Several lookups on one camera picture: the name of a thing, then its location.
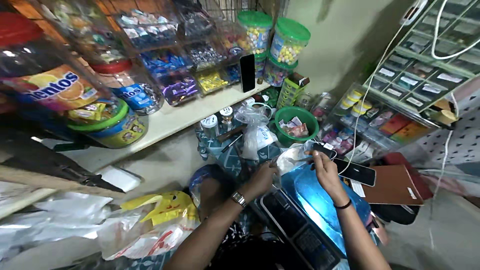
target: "green jar lid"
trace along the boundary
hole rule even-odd
[[[246,26],[272,26],[273,19],[270,15],[259,11],[242,11],[237,15],[242,25]]]
[[[268,52],[268,51],[264,51],[264,52],[262,52],[262,53],[256,53],[256,54],[255,54],[255,59],[256,59],[256,60],[258,60],[258,59],[261,60],[261,59],[267,58],[267,52]]]
[[[309,41],[312,36],[306,27],[285,17],[279,18],[276,26],[282,34],[299,41]]]
[[[292,69],[296,68],[296,67],[299,65],[298,60],[297,60],[295,63],[293,63],[293,65],[288,65],[288,64],[285,64],[285,63],[280,63],[280,62],[278,62],[277,60],[275,60],[275,59],[273,58],[273,56],[272,56],[271,53],[268,54],[268,59],[269,59],[270,61],[272,61],[272,63],[275,64],[275,65],[277,65],[278,67],[283,68],[283,69],[287,69],[287,70],[292,70]]]
[[[114,117],[107,119],[103,122],[93,124],[93,125],[67,125],[67,127],[76,131],[89,132],[89,131],[97,131],[97,130],[107,128],[109,126],[113,126],[116,123],[118,123],[118,121],[122,120],[125,117],[125,115],[128,113],[128,110],[130,109],[127,103],[122,99],[119,99],[119,105],[120,105],[119,113],[117,113],[117,115],[115,115]]]

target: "green bowl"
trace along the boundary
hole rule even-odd
[[[283,129],[280,128],[278,122],[283,120],[285,123],[288,123],[292,120],[295,116],[297,116],[302,123],[305,123],[308,128],[309,136],[305,138],[297,138],[288,135]],[[318,134],[318,122],[315,116],[311,114],[306,109],[295,107],[295,106],[287,106],[279,109],[275,114],[275,125],[274,133],[278,138],[278,142],[281,143],[285,147],[290,147],[294,143],[305,143],[306,141],[314,138]]]

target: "blue plastic sheet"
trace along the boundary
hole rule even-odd
[[[342,185],[363,224],[366,224],[370,214],[370,205],[347,185],[344,183]],[[310,170],[310,165],[304,164],[282,175],[282,186],[290,198],[346,256],[342,231],[333,201],[318,183],[315,171]]]

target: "red jar lid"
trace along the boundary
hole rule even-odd
[[[90,67],[97,73],[115,74],[115,73],[120,73],[122,71],[131,69],[132,61],[128,59],[128,60],[121,60],[117,63],[111,63],[111,64],[90,65]]]
[[[32,20],[12,12],[0,12],[0,46],[22,44],[42,36],[43,30]]]

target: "black bracelet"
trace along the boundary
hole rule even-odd
[[[335,204],[333,204],[333,207],[335,207],[336,209],[345,209],[349,207],[351,204],[352,204],[352,200],[348,201],[348,203],[344,206],[336,206]]]

